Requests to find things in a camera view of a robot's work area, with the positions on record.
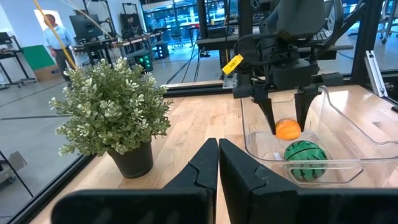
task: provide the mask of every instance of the green striped ball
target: green striped ball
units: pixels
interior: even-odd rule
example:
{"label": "green striped ball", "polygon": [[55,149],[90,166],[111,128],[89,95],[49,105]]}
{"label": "green striped ball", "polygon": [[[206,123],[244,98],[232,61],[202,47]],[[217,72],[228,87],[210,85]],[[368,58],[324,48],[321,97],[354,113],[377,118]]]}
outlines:
{"label": "green striped ball", "polygon": [[[286,161],[327,160],[326,152],[317,144],[310,141],[295,141],[290,144],[284,153]],[[321,177],[325,169],[311,169],[323,167],[322,164],[302,164],[305,169],[293,169],[292,175],[301,181],[313,181]]]}

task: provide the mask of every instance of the yellow cord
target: yellow cord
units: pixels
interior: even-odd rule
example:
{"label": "yellow cord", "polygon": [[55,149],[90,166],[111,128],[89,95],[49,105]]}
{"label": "yellow cord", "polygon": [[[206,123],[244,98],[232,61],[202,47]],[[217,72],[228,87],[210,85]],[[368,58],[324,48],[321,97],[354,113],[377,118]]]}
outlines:
{"label": "yellow cord", "polygon": [[58,34],[56,33],[55,29],[51,26],[51,23],[49,21],[49,19],[47,18],[47,16],[45,16],[42,8],[40,7],[40,5],[37,3],[37,0],[33,0],[35,2],[36,8],[40,11],[40,13],[43,15],[45,22],[49,25],[50,30],[54,33],[55,37],[57,38],[58,42],[60,42],[61,48],[63,50],[63,53],[65,53],[65,55],[67,56],[67,59],[69,61],[69,64],[73,67],[73,69],[77,69],[77,66],[75,65],[75,63],[73,62],[72,58],[70,57],[70,55],[68,54],[65,46],[63,45],[60,37],[58,36]]}

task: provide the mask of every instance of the plastic container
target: plastic container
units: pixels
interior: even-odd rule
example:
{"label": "plastic container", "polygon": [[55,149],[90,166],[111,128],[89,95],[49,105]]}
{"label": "plastic container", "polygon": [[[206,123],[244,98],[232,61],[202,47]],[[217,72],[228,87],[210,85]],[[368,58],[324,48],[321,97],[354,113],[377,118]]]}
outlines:
{"label": "plastic container", "polygon": [[[326,87],[310,107],[305,131],[294,141],[308,140],[318,144],[327,160],[285,161],[284,152],[294,141],[277,139],[260,107],[250,98],[242,99],[245,145],[247,152],[265,166],[301,187],[383,187],[398,165],[398,141],[391,139],[372,124],[364,124],[364,116],[354,105],[345,108],[340,98],[332,102]],[[275,122],[283,118],[296,120],[295,91],[271,93]],[[370,138],[366,132],[372,132]],[[319,178],[307,181],[294,176],[293,170],[323,169]]]}

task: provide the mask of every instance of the wooden tabletop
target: wooden tabletop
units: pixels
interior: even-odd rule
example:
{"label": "wooden tabletop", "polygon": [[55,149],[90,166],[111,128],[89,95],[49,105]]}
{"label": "wooden tabletop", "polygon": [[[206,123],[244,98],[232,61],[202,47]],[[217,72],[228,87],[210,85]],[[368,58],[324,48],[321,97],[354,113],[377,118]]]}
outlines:
{"label": "wooden tabletop", "polygon": [[[330,88],[331,99],[344,113],[356,117],[366,131],[396,136],[398,114],[391,104],[360,86]],[[125,179],[108,155],[95,158],[31,222],[50,223],[52,207],[64,195],[82,189],[161,189],[173,179],[208,138],[227,138],[244,148],[241,100],[232,95],[210,95],[173,98],[169,112],[171,128],[166,138],[152,140],[154,167],[138,179]],[[388,186],[398,186],[393,174]],[[229,223],[221,182],[218,182],[217,223]]]}

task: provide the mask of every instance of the cart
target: cart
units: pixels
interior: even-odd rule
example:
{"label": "cart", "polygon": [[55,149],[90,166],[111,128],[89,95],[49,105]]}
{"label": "cart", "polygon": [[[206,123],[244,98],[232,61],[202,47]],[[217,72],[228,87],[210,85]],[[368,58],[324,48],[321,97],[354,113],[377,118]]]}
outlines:
{"label": "cart", "polygon": [[[26,160],[21,156],[18,151],[11,153],[8,161],[15,171],[19,171],[27,165]],[[12,171],[11,167],[9,167],[6,161],[0,160],[0,184],[3,182],[12,184],[15,182],[15,180],[16,175],[14,171]]]}

